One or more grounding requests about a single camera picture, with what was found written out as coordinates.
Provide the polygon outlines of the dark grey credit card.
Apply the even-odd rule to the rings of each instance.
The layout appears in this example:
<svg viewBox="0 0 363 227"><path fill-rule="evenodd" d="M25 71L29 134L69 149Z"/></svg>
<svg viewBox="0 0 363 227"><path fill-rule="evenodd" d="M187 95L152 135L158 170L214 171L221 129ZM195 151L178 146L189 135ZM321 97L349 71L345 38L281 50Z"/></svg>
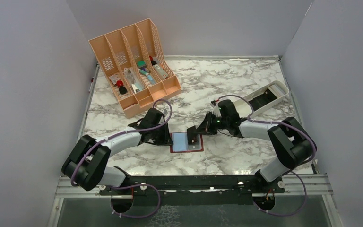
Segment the dark grey credit card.
<svg viewBox="0 0 363 227"><path fill-rule="evenodd" d="M188 151L201 151L201 150L202 150L202 143L200 137L197 138L197 141L195 143L188 145Z"/></svg>

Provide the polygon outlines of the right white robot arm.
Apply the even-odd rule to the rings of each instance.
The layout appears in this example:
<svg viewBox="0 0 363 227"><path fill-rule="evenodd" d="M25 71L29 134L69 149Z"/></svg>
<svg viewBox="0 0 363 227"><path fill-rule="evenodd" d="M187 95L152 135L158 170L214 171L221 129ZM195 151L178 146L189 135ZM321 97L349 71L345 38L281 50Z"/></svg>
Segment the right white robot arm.
<svg viewBox="0 0 363 227"><path fill-rule="evenodd" d="M277 178L310 161L317 151L314 141L295 118L288 117L281 122L243 118L229 99L219 101L213 111L207 112L195 133L216 135L219 130L227 130L232 137L272 143L276 158L255 173L254 187L259 192L266 192Z"/></svg>

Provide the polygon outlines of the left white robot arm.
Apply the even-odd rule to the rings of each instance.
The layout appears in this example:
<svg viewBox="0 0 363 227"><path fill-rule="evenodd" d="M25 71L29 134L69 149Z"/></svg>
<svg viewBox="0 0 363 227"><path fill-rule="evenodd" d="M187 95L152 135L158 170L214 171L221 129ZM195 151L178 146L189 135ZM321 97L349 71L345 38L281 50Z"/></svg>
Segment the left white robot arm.
<svg viewBox="0 0 363 227"><path fill-rule="evenodd" d="M118 194L129 190L127 172L119 167L107 166L110 157L143 143L171 146L173 141L165 114L150 108L144 118L129 124L125 130L95 139L82 136L64 162L61 171L74 185L90 191L98 185L111 186Z"/></svg>

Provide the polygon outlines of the red leather card holder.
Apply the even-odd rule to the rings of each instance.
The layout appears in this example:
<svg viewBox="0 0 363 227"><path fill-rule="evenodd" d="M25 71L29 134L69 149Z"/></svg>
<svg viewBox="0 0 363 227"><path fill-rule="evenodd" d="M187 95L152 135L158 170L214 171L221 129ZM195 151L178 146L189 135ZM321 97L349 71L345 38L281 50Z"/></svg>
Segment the red leather card holder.
<svg viewBox="0 0 363 227"><path fill-rule="evenodd" d="M188 151L187 133L186 132L176 132L171 133L171 138L173 145L170 146L170 153L180 154L180 153L190 153L190 152L203 152L204 143L201 135L202 150L201 151Z"/></svg>

